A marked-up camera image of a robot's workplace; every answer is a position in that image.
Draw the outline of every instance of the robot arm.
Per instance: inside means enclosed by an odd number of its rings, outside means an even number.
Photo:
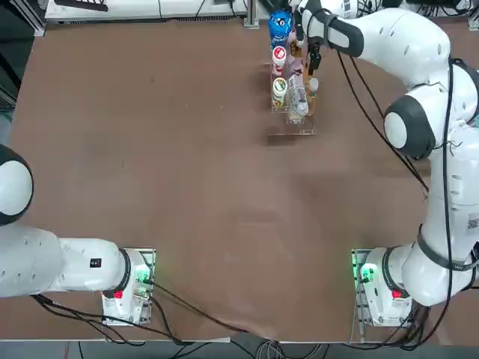
[[[28,210],[33,190],[26,161],[0,144],[0,297],[101,291],[105,315],[137,324],[149,317],[143,296],[149,286],[138,280],[151,279],[144,256],[102,239],[58,238],[15,224]]]
[[[403,9],[385,9],[358,19],[342,19],[343,4],[302,0],[308,39],[319,39],[346,55],[361,58],[398,77],[410,90],[385,113],[385,134],[404,155],[431,161],[427,215],[418,241],[397,248],[375,248],[360,273],[375,325],[398,326],[411,310],[411,300],[430,306],[447,298],[449,270],[442,182],[442,133],[449,92],[451,45],[446,33],[424,17]],[[479,75],[454,63],[454,87],[448,127],[449,215],[452,260],[470,263],[478,241],[479,129],[467,123],[479,113]],[[472,270],[452,274],[452,295],[471,283]]]

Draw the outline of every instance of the green led light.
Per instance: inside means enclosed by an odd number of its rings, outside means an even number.
[[[147,280],[150,276],[150,273],[148,270],[137,270],[136,271],[136,280],[142,282],[143,280]]]
[[[361,268],[361,276],[363,279],[373,280],[376,270],[377,266],[375,264],[365,263]]]

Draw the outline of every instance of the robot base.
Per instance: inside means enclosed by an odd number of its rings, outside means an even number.
[[[151,319],[150,294],[153,286],[140,280],[154,280],[156,250],[150,248],[124,248],[131,262],[131,274],[123,292],[114,298],[102,294],[103,315],[127,320],[135,324],[148,324]],[[106,325],[128,325],[106,319]]]
[[[411,312],[412,299],[410,296],[394,298],[393,292],[386,285],[382,273],[384,253],[385,248],[353,250],[359,319],[361,323],[374,326],[407,327],[409,323],[403,322]]]

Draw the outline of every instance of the floor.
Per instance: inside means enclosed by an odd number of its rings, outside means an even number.
[[[261,340],[252,335],[241,335],[234,338],[250,353],[254,354]],[[307,354],[313,345],[284,345],[284,351],[290,358],[301,358]],[[313,359],[322,359],[324,355],[324,347]],[[139,348],[130,346],[118,346],[111,343],[98,342],[82,342],[82,351],[84,359],[166,359],[172,357],[179,347],[171,342],[149,342]],[[36,358],[39,354],[42,358],[49,359],[81,359],[77,342],[15,342],[0,343],[0,351],[3,359],[27,359]],[[399,349],[378,349],[374,351],[359,351],[346,348],[342,345],[331,345],[327,352],[327,359],[380,359],[386,355],[390,359],[446,359],[456,356],[461,359],[477,358],[478,348],[466,347],[438,347],[424,346],[414,352],[403,352]],[[199,349],[189,356],[189,359],[247,359],[248,354],[243,352],[230,343],[214,343]]]
[[[0,7],[0,51],[9,60],[19,76],[23,75],[25,66],[33,43],[33,31],[21,20],[4,11]],[[0,85],[16,95],[16,89],[9,82],[5,74],[0,71]],[[11,121],[11,111],[1,111],[0,103],[0,143],[6,143],[8,124]],[[249,334],[241,334],[234,337],[238,343],[249,352],[255,353],[262,339]],[[311,344],[284,345],[288,356],[300,358],[312,348]],[[117,346],[112,343],[83,342],[82,351],[85,359],[162,359],[170,358],[177,352],[178,347],[171,342],[149,342],[145,346],[133,348],[130,346]],[[322,358],[324,351],[319,351],[314,357]],[[1,342],[0,352],[2,359],[27,359],[36,358],[39,354],[42,358],[49,359],[81,359],[77,342]],[[457,356],[461,359],[478,358],[479,347],[438,347],[424,346],[414,352],[403,352],[399,349],[379,349],[375,351],[359,351],[346,348],[341,345],[331,345],[328,350],[328,359],[355,358],[374,359],[388,355],[390,359],[422,359],[422,358],[452,358]],[[248,358],[248,355],[233,344],[214,343],[199,349],[189,358]]]

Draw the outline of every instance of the blue bottle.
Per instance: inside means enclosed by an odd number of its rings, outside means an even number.
[[[293,28],[293,14],[287,10],[277,10],[271,13],[268,21],[269,39],[271,41],[271,50],[276,46],[286,44],[287,35]]]

